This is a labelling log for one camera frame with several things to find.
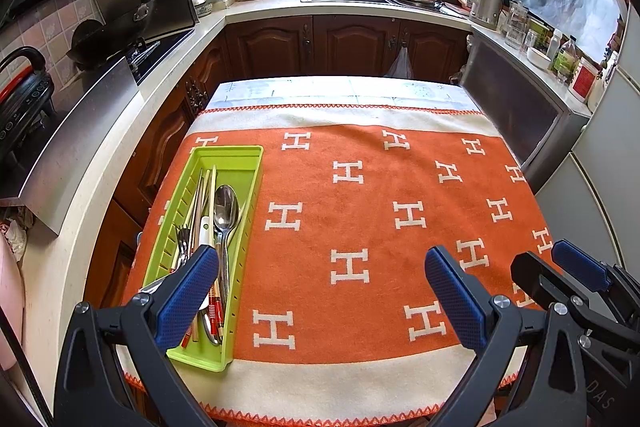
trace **metal bolt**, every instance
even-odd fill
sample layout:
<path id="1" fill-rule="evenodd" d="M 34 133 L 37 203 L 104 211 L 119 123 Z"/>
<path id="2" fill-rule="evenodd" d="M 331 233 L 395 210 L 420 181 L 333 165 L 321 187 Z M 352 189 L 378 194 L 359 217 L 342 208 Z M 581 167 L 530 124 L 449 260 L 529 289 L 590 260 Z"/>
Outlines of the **metal bolt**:
<path id="1" fill-rule="evenodd" d="M 556 302 L 556 304 L 554 304 L 554 311 L 558 315 L 566 315 L 566 312 L 568 311 L 568 309 L 564 304 L 562 304 L 562 302 Z"/>
<path id="2" fill-rule="evenodd" d="M 86 301 L 78 302 L 76 304 L 76 313 L 86 313 L 89 311 L 89 303 Z"/>
<path id="3" fill-rule="evenodd" d="M 144 306 L 146 303 L 149 302 L 150 298 L 151 297 L 149 296 L 148 293 L 137 293 L 133 295 L 133 297 L 131 298 L 131 301 L 133 302 L 133 304 L 136 304 L 137 306 Z"/>
<path id="4" fill-rule="evenodd" d="M 494 304 L 498 306 L 498 308 L 508 308 L 511 304 L 511 301 L 507 297 L 507 295 L 496 295 L 494 297 Z"/>
<path id="5" fill-rule="evenodd" d="M 578 344 L 580 344 L 584 349 L 589 349 L 591 347 L 591 339 L 587 337 L 587 335 L 580 335 Z"/>

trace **electric cord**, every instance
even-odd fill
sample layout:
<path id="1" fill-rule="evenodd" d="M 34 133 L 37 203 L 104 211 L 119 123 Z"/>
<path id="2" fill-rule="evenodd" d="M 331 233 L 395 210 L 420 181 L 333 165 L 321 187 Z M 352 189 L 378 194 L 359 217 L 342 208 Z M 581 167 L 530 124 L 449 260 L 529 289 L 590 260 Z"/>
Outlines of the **electric cord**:
<path id="1" fill-rule="evenodd" d="M 11 348 L 15 359 L 18 362 L 18 366 L 24 375 L 24 380 L 27 382 L 29 386 L 29 391 L 31 391 L 31 396 L 33 396 L 36 405 L 38 406 L 38 410 L 42 415 L 44 422 L 47 427 L 54 427 L 53 425 L 53 416 L 51 415 L 51 411 L 49 410 L 49 406 L 47 406 L 47 402 L 44 400 L 44 396 L 42 396 L 42 391 L 38 386 L 38 381 L 36 380 L 33 371 L 31 370 L 31 365 L 29 365 L 29 361 L 22 350 L 22 346 L 18 341 L 18 338 L 15 336 L 14 330 L 9 324 L 8 318 L 4 315 L 4 310 L 2 306 L 0 306 L 0 331 L 4 333 L 4 337 Z"/>

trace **white bowl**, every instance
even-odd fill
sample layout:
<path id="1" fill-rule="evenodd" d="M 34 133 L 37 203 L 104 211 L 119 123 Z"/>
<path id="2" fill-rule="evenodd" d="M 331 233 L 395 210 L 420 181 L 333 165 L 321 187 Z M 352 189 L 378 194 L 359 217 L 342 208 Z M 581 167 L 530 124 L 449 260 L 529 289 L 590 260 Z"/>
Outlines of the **white bowl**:
<path id="1" fill-rule="evenodd" d="M 531 64 L 541 70 L 546 70 L 551 64 L 551 59 L 543 54 L 543 52 L 539 52 L 536 48 L 530 47 L 527 50 L 527 58 Z"/>

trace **cutlery tray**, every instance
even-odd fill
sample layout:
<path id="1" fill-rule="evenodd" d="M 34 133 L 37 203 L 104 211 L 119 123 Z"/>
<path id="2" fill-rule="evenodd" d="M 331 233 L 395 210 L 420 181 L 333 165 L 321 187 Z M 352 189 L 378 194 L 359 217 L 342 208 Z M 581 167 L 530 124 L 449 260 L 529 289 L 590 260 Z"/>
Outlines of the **cutlery tray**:
<path id="1" fill-rule="evenodd" d="M 233 360 L 244 261 L 262 181 L 261 159 L 262 147 L 257 145 L 196 147 L 184 166 L 174 195 L 164 214 L 164 220 L 146 268 L 143 286 L 169 273 L 177 250 L 174 224 L 177 226 L 184 224 L 194 197 L 200 169 L 203 170 L 204 175 L 204 171 L 216 166 L 216 188 L 225 184 L 233 187 L 238 196 L 238 207 L 242 208 L 242 217 L 233 240 L 228 245 L 229 296 L 222 345 L 214 346 L 209 342 L 204 326 L 198 320 L 199 342 L 190 341 L 187 347 L 178 346 L 169 349 L 167 355 L 172 360 L 215 372 L 224 371 L 227 363 Z"/>

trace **wooden cabinet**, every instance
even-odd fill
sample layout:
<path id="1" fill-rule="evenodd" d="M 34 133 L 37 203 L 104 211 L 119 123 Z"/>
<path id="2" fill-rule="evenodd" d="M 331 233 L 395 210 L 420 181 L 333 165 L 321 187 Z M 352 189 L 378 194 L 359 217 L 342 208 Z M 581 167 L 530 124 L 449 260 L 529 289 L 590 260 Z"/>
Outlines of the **wooden cabinet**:
<path id="1" fill-rule="evenodd" d="M 143 227 L 182 139 L 193 122 L 186 79 L 169 93 L 131 155 L 114 199 Z"/>
<path id="2" fill-rule="evenodd" d="M 386 17 L 314 17 L 316 74 L 384 76 L 396 58 L 399 21 Z"/>
<path id="3" fill-rule="evenodd" d="M 224 32 L 213 39 L 184 75 L 194 114 L 207 107 L 223 82 L 233 80 Z"/>
<path id="4" fill-rule="evenodd" d="M 111 200 L 95 241 L 84 286 L 84 300 L 95 308 L 120 305 L 140 232 L 142 227 Z"/>
<path id="5" fill-rule="evenodd" d="M 234 78 L 300 76 L 313 71 L 313 17 L 231 24 L 226 43 Z"/>
<path id="6" fill-rule="evenodd" d="M 409 51 L 415 80 L 449 84 L 466 63 L 467 32 L 418 21 L 400 23 L 400 42 Z"/>

